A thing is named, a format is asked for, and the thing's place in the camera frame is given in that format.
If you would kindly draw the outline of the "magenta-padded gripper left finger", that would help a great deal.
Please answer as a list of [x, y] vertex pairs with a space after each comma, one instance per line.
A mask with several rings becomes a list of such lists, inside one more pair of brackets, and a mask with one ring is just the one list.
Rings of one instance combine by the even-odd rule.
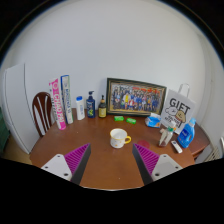
[[91, 154], [91, 144], [87, 143], [66, 155], [56, 154], [42, 169], [79, 185]]

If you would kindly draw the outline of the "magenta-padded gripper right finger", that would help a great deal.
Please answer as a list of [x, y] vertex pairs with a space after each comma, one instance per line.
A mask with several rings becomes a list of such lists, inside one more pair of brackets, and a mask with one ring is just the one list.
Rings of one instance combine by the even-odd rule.
[[169, 155], [159, 155], [139, 144], [133, 145], [132, 153], [145, 185], [182, 169]]

